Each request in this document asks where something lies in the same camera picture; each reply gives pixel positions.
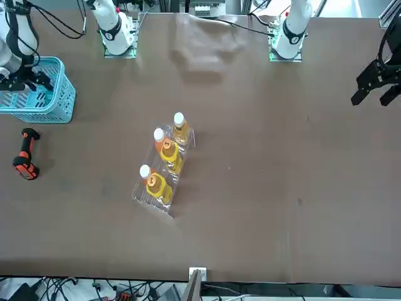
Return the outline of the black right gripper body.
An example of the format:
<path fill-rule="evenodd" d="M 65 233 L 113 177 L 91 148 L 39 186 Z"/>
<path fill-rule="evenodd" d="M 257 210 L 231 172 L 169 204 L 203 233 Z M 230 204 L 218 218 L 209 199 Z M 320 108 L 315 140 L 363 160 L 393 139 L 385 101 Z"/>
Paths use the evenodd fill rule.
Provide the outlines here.
<path fill-rule="evenodd" d="M 23 91 L 27 88 L 33 90 L 33 84 L 31 83 L 32 76 L 11 76 L 6 77 L 1 74 L 1 87 L 0 91 L 9 91 L 9 92 L 19 92 Z"/>

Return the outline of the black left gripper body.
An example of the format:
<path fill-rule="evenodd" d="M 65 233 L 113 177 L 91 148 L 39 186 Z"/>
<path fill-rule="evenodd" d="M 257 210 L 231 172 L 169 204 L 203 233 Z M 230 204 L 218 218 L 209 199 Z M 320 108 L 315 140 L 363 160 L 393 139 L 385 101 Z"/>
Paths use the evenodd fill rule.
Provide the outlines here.
<path fill-rule="evenodd" d="M 384 68 L 373 60 L 357 77 L 357 85 L 386 85 L 400 83 L 400 69 Z"/>

